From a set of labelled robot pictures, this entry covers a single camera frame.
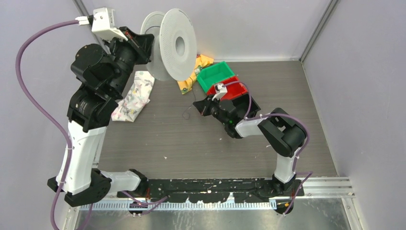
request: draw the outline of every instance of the cloth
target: cloth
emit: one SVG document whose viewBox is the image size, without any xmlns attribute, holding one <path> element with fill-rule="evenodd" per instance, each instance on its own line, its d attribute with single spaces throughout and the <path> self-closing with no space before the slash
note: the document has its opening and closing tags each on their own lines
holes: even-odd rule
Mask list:
<svg viewBox="0 0 406 230">
<path fill-rule="evenodd" d="M 214 59 L 205 55 L 198 54 L 196 56 L 196 63 L 194 65 L 194 71 L 191 76 L 183 81 L 178 81 L 179 89 L 182 94 L 189 92 L 192 89 L 192 85 L 196 82 L 197 75 L 204 67 L 208 67 L 213 64 Z"/>
<path fill-rule="evenodd" d="M 127 96 L 119 101 L 118 107 L 113 111 L 112 120 L 134 122 L 144 106 L 149 103 L 154 82 L 155 78 L 148 71 L 135 72 L 134 83 Z"/>
</svg>

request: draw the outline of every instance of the yellow cloth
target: yellow cloth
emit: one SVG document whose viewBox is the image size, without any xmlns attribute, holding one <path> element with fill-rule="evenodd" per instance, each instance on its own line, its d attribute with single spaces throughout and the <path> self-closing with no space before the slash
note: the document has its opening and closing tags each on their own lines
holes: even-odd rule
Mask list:
<svg viewBox="0 0 406 230">
<path fill-rule="evenodd" d="M 183 81 L 178 81 L 179 89 L 182 94 L 189 92 L 192 89 L 192 85 L 196 82 L 197 75 L 200 71 L 207 66 L 213 64 L 214 59 L 205 55 L 198 54 L 196 57 L 196 64 L 194 65 L 194 71 L 191 76 Z"/>
</svg>

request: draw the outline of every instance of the work surface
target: work surface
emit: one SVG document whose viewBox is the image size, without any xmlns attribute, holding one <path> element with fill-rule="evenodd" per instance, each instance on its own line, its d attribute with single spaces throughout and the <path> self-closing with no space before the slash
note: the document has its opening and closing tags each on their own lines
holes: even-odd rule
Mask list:
<svg viewBox="0 0 406 230">
<path fill-rule="evenodd" d="M 261 107 L 259 113 L 281 107 L 309 128 L 310 143 L 300 155 L 297 171 L 336 176 L 300 62 L 234 62 L 229 66 L 249 87 Z M 125 93 L 132 82 L 130 79 Z M 193 91 L 197 100 L 205 98 L 198 83 Z M 156 80 L 150 100 L 135 122 L 110 123 L 100 169 L 119 172 L 133 168 L 148 178 L 272 176 L 276 152 L 266 147 L 269 143 L 264 136 L 232 139 L 219 121 L 201 116 L 194 107 L 186 120 L 182 113 L 194 101 L 193 93 L 182 95 L 172 80 Z"/>
</svg>

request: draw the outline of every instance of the cable connector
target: cable connector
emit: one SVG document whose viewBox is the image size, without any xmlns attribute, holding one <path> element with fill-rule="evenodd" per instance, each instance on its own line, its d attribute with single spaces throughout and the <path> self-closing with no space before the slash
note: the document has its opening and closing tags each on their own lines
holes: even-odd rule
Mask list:
<svg viewBox="0 0 406 230">
<path fill-rule="evenodd" d="M 215 99 L 220 100 L 224 95 L 227 94 L 227 87 L 223 83 L 217 83 L 214 85 L 216 94 L 213 96 L 212 101 Z"/>
<path fill-rule="evenodd" d="M 75 18 L 75 20 L 79 21 L 79 25 L 89 25 L 89 20 L 86 16 L 80 16 Z"/>
</svg>

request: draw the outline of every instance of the light purple wall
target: light purple wall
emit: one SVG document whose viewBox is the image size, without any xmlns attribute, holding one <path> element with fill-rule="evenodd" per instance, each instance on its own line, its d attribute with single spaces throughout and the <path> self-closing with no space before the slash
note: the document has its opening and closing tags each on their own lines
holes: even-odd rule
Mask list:
<svg viewBox="0 0 406 230">
<path fill-rule="evenodd" d="M 1 1 L 0 6 L 0 229 L 50 230 L 55 193 L 46 181 L 61 167 L 65 141 L 25 98 L 14 63 L 18 49 L 31 35 L 79 15 L 69 0 Z M 33 42 L 23 56 L 27 87 L 65 127 L 68 102 L 79 86 L 70 64 L 77 50 L 89 43 L 94 43 L 89 29 L 71 25 Z"/>
<path fill-rule="evenodd" d="M 139 32 L 154 11 L 190 17 L 198 51 L 220 59 L 299 59 L 330 0 L 83 0 L 111 7 L 117 26 Z"/>
<path fill-rule="evenodd" d="M 304 62 L 368 229 L 405 229 L 406 1 L 341 1 Z"/>
</svg>

